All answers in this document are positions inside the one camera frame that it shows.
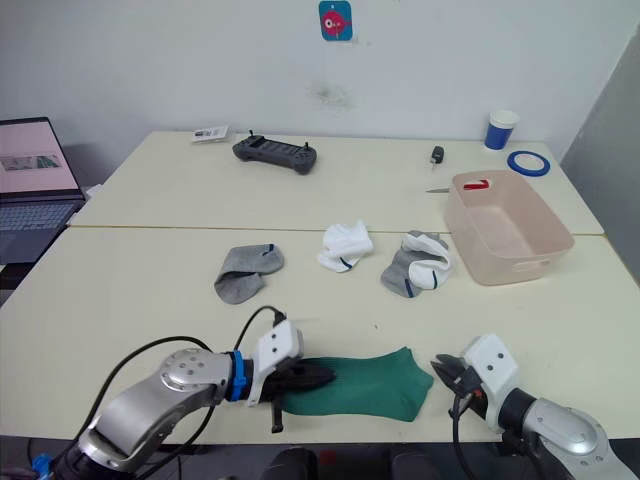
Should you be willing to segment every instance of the red object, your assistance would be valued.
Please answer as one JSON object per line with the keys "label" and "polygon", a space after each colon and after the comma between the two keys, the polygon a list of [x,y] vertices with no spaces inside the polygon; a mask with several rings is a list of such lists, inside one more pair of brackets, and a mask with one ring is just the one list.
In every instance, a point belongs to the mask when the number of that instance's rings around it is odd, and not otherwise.
{"label": "red object", "polygon": [[335,465],[337,454],[335,450],[322,450],[318,456],[320,465]]}
{"label": "red object", "polygon": [[468,182],[464,184],[465,190],[484,190],[489,188],[489,180],[478,180],[477,182]]}
{"label": "red object", "polygon": [[347,22],[342,15],[333,10],[328,11],[322,16],[322,28],[329,35],[340,35],[345,28],[350,25],[350,22]]}

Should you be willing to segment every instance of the white table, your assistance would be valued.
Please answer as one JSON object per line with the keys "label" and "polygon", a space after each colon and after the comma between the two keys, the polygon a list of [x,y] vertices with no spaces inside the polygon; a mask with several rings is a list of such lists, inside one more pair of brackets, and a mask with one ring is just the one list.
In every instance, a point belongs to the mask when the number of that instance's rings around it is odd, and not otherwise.
{"label": "white table", "polygon": [[[193,145],[184,132],[154,132],[73,219],[76,226],[325,230],[361,218],[373,232],[448,232],[448,187],[462,172],[506,169],[514,149],[536,151],[551,171],[528,181],[574,234],[602,234],[584,201],[542,143],[488,152],[481,142],[273,137],[318,151],[311,173],[242,162],[233,142]],[[438,144],[445,159],[434,171]]]}
{"label": "white table", "polygon": [[[125,354],[153,339],[194,335],[227,350],[260,305],[287,311],[302,330],[307,356],[370,357],[409,346],[433,373],[437,353],[458,354],[476,335],[497,333],[520,364],[531,394],[597,418],[610,437],[640,434],[640,290],[607,240],[578,236],[548,277],[483,287],[460,265],[434,292],[405,299],[379,276],[399,234],[373,234],[375,253],[336,274],[315,255],[320,232],[71,228],[0,310],[0,433],[70,438],[104,377]],[[212,282],[229,248],[276,243],[285,267],[244,304],[224,304]],[[249,352],[270,315],[249,329]],[[149,375],[184,345],[158,348],[127,367],[110,396]],[[202,443],[451,441],[452,394],[439,380],[413,423],[339,415],[284,415],[270,433],[270,412],[223,404]],[[179,425],[184,440],[201,413]],[[462,439],[494,440],[466,415]]]}

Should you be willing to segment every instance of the poster on wall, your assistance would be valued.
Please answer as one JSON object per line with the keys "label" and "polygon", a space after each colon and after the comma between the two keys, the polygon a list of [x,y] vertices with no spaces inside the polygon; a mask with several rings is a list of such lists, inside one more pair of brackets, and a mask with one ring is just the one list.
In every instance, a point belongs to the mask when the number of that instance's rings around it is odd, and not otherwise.
{"label": "poster on wall", "polygon": [[348,42],[353,37],[351,5],[347,1],[322,1],[318,5],[320,30],[328,42]]}

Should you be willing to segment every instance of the laptop screen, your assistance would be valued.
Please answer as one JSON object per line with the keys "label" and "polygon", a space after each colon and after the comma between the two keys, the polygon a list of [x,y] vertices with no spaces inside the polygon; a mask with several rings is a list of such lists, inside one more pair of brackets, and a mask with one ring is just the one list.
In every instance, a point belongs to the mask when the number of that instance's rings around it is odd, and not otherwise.
{"label": "laptop screen", "polygon": [[46,118],[0,123],[0,194],[77,190]]}

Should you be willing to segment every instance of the white sock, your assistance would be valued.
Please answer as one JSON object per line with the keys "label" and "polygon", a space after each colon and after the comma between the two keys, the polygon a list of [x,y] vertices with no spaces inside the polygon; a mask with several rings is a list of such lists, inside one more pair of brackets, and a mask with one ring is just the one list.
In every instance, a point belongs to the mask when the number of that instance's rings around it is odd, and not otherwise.
{"label": "white sock", "polygon": [[424,290],[434,290],[443,285],[451,275],[454,260],[446,244],[439,236],[422,232],[407,233],[402,248],[433,255],[433,259],[418,260],[409,265],[409,279]]}
{"label": "white sock", "polygon": [[373,252],[373,243],[362,220],[358,220],[353,227],[331,225],[322,243],[324,249],[318,254],[318,262],[338,273],[351,270],[360,258]]}

